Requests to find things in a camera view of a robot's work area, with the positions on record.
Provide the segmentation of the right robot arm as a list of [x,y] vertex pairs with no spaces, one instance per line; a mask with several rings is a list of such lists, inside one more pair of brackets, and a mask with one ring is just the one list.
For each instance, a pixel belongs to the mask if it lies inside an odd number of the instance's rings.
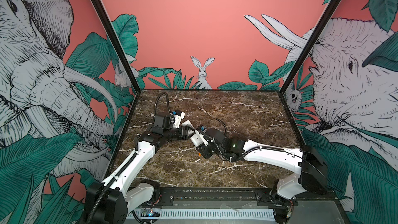
[[291,175],[276,182],[270,193],[272,198],[291,200],[304,192],[317,195],[328,192],[327,179],[323,175],[327,168],[322,159],[313,152],[269,146],[252,140],[230,139],[214,128],[198,128],[190,139],[206,159],[217,154],[229,162],[261,162],[291,171]]

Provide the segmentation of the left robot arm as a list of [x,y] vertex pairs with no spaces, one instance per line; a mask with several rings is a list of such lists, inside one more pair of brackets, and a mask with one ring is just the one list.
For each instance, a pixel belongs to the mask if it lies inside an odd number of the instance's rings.
[[136,137],[135,149],[119,168],[102,182],[91,184],[78,223],[123,224],[135,208],[156,199],[156,183],[142,183],[133,190],[130,186],[144,165],[165,143],[190,138],[190,128],[181,125],[184,116],[184,112],[179,110],[154,114],[153,123],[146,132]]

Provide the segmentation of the white remote control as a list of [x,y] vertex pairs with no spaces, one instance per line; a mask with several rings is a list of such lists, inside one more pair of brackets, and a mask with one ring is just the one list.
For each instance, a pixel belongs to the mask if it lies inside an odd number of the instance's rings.
[[198,130],[196,130],[189,120],[183,122],[181,126],[188,127],[188,134],[190,140],[192,141],[195,147],[198,147],[202,144],[204,144],[205,146],[209,145],[209,142],[204,138],[204,135],[201,134]]

